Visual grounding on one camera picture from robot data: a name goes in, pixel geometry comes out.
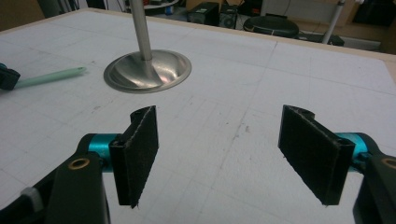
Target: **table surface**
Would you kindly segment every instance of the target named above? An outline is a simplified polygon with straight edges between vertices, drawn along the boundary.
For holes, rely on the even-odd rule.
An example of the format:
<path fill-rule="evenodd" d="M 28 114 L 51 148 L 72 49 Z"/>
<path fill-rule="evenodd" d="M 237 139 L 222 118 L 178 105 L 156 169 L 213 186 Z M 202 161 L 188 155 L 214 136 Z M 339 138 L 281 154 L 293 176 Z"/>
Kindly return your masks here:
<path fill-rule="evenodd" d="M 371 135 L 396 155 L 396 57 L 148 18 L 153 49 L 191 60 L 167 91 L 115 91 L 103 79 L 138 51 L 130 15 L 85 9 L 0 33 L 0 62 L 21 79 L 86 66 L 83 76 L 0 92 L 0 207 L 76 150 L 86 133 L 122 133 L 129 114 L 158 109 L 160 149 L 139 208 L 113 223 L 354 223 L 362 175 L 338 206 L 323 206 L 277 148 L 282 105 L 316 114 L 333 132 Z"/>

